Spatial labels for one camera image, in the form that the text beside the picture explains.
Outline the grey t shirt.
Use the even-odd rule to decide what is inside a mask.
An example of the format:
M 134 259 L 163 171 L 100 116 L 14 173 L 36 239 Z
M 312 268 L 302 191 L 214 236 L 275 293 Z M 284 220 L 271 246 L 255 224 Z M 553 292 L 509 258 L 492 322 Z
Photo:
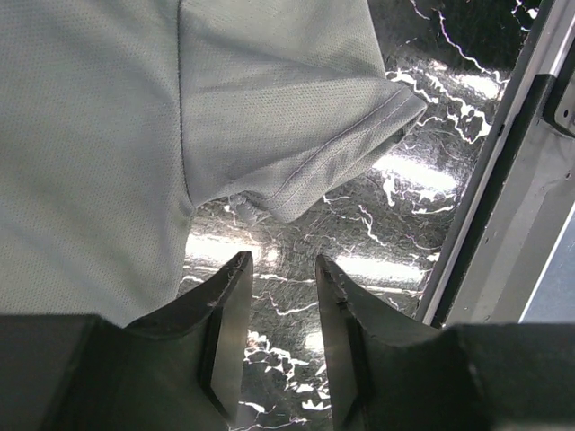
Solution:
M 1 311 L 127 325 L 198 207 L 294 221 L 425 109 L 364 1 L 4 1 Z

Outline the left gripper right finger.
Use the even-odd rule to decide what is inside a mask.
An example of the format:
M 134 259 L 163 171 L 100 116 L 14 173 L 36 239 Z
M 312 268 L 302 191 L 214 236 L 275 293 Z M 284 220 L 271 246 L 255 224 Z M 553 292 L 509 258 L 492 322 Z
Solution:
M 336 430 L 486 430 L 454 332 L 395 310 L 320 255 L 315 278 Z

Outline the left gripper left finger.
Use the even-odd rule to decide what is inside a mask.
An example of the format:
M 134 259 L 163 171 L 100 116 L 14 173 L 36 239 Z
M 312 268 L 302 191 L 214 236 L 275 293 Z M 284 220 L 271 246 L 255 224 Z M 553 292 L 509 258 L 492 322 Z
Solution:
M 83 326 L 47 430 L 226 430 L 239 401 L 252 254 L 121 329 Z

